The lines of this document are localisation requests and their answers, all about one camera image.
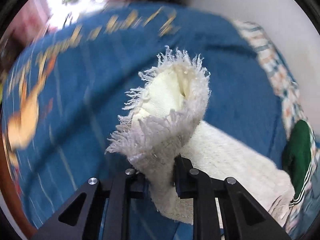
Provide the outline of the white fuzzy knit sweater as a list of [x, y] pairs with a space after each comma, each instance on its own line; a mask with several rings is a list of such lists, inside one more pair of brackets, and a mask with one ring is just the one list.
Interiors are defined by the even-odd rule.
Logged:
[[295, 194], [290, 177], [204, 121], [210, 90], [202, 59], [167, 49], [158, 55], [157, 66], [139, 76], [145, 85], [128, 91], [128, 115], [119, 117], [107, 152], [124, 155], [146, 176], [156, 209], [169, 219], [193, 223], [193, 202], [179, 198], [173, 183], [174, 160], [181, 155], [212, 178], [234, 177], [284, 225]]

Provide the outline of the green garment with white stripes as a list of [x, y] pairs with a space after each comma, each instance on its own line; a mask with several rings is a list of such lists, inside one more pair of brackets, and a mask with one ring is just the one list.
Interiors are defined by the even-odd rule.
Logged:
[[299, 120], [291, 131], [290, 138], [282, 153], [283, 170], [290, 176], [295, 194], [289, 206], [302, 201], [304, 190], [311, 176], [312, 133], [308, 123]]

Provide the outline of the blue striped bed sheet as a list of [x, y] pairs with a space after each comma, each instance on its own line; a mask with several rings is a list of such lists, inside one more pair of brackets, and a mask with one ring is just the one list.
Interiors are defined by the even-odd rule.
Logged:
[[281, 167], [281, 100], [230, 21], [178, 5], [134, 3], [80, 20], [29, 45], [4, 84], [2, 135], [17, 205], [33, 228], [88, 178], [126, 169], [105, 154], [126, 92], [169, 47], [210, 72], [205, 120]]

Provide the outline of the plaid orange blue quilt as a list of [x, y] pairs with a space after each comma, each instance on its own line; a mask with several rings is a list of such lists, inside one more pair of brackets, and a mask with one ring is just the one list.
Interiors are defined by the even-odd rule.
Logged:
[[286, 232], [295, 239], [304, 235], [316, 219], [319, 218], [319, 140], [300, 104], [299, 86], [287, 68], [285, 60], [269, 39], [264, 29], [256, 23], [234, 20], [239, 35], [244, 38], [257, 54], [258, 62], [266, 72], [276, 96], [281, 101], [281, 119], [287, 141], [291, 131], [299, 120], [308, 123], [313, 139], [311, 140], [311, 176], [308, 179], [302, 201], [289, 206], [289, 215], [285, 220]]

